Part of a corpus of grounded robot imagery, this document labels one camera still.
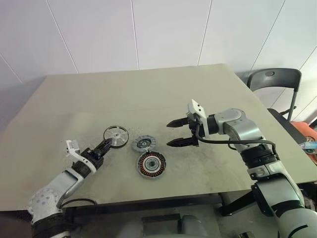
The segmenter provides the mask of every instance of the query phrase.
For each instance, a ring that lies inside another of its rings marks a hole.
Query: gray table surface
[[[128,144],[106,154],[104,165],[71,198],[112,203],[249,189],[253,181],[246,166],[226,145],[166,146],[172,139],[191,136],[187,126],[166,127],[186,116],[191,99],[205,107],[207,115],[244,110],[266,139],[276,143],[295,182],[317,180],[312,161],[224,64],[52,75],[1,135],[0,210],[26,209],[33,192],[71,165],[65,140],[77,139],[81,149],[92,148],[114,124],[128,129]],[[144,179],[135,169],[140,154],[131,142],[147,134],[157,139],[155,150],[167,160],[166,172],[157,180]]]

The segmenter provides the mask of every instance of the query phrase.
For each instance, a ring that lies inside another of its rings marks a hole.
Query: black cable
[[[237,150],[236,148],[232,147],[230,144],[228,144],[228,147],[231,149],[231,150]]]
[[[67,202],[62,203],[62,204],[59,206],[59,208],[62,208],[63,206],[65,206],[65,205],[67,205],[67,204],[69,204],[69,203],[71,203],[71,202],[77,202],[77,201],[91,202],[91,203],[93,203],[94,206],[97,206],[97,205],[98,205],[96,201],[94,201],[94,200],[92,200],[92,199],[89,199],[89,198],[76,198],[76,199],[72,199],[72,200],[69,200],[69,201],[67,201]]]
[[[198,140],[208,144],[269,144],[272,145],[273,154],[276,155],[275,143],[269,140],[206,140],[199,136],[200,124],[196,126],[196,137]]]

